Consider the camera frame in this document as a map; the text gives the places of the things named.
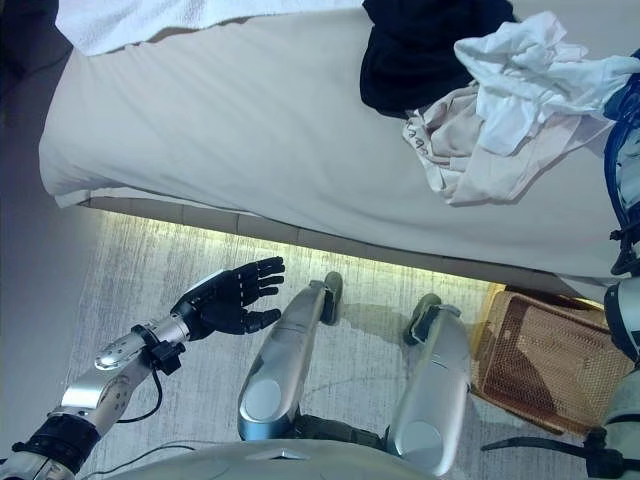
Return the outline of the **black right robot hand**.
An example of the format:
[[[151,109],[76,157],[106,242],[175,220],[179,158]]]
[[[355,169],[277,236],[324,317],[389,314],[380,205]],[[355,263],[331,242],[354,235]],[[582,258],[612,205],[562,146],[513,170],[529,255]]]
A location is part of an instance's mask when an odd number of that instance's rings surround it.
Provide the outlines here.
[[[610,120],[635,124],[639,120],[639,74],[633,74],[627,83],[606,102],[604,116]]]

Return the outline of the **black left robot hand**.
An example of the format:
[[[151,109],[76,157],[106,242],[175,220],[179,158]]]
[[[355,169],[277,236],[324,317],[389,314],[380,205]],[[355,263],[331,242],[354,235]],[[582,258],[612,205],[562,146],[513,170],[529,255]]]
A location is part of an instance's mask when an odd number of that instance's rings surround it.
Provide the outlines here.
[[[192,341],[214,332],[246,335],[281,318],[279,309],[251,311],[257,300],[274,296],[284,283],[284,260],[271,257],[232,270],[222,270],[185,292],[170,310],[189,330]]]

